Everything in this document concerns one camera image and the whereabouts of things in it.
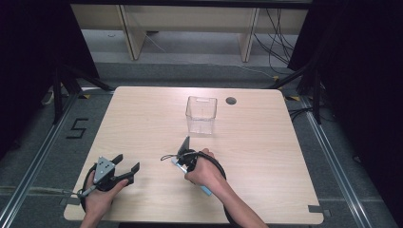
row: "wooden table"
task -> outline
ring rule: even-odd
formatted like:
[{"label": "wooden table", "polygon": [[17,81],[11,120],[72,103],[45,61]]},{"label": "wooden table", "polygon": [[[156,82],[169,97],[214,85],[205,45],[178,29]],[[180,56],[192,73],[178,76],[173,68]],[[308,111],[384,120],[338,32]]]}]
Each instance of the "wooden table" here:
[{"label": "wooden table", "polygon": [[[320,224],[321,213],[295,130],[277,90],[189,87],[118,87],[89,151],[74,191],[103,156],[124,154],[123,174],[140,162],[135,183],[114,200],[105,220],[227,223],[221,202],[183,178],[163,155],[176,154],[188,135],[188,96],[218,99],[212,135],[190,134],[190,148],[208,147],[228,182],[266,223]],[[233,97],[235,104],[227,104]],[[65,218],[80,220],[81,206],[68,205]]]}]

